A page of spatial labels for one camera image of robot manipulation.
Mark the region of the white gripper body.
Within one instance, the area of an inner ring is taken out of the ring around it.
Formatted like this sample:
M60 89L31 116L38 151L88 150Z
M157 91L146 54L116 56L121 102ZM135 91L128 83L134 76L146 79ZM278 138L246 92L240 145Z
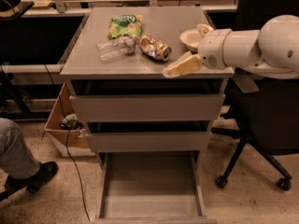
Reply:
M210 69L225 69L223 47L231 29L219 29L205 35L198 45L198 55L204 66Z

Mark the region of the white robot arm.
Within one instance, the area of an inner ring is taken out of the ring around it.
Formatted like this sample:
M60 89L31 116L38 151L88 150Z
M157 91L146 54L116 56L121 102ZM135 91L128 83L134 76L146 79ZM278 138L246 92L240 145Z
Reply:
M200 23L197 52L184 53L163 70L168 78L209 69L240 68L261 77L299 76L299 17L277 16L259 30L212 29Z

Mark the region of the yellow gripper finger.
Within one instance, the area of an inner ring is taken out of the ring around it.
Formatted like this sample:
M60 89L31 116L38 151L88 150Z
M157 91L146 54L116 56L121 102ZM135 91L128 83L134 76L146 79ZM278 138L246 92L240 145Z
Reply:
M175 62L169 64L164 70L163 75L167 78L180 77L198 72L203 66L198 54L185 52Z
M211 26L203 23L197 24L196 29L201 37L205 37L208 33L213 31L213 28Z

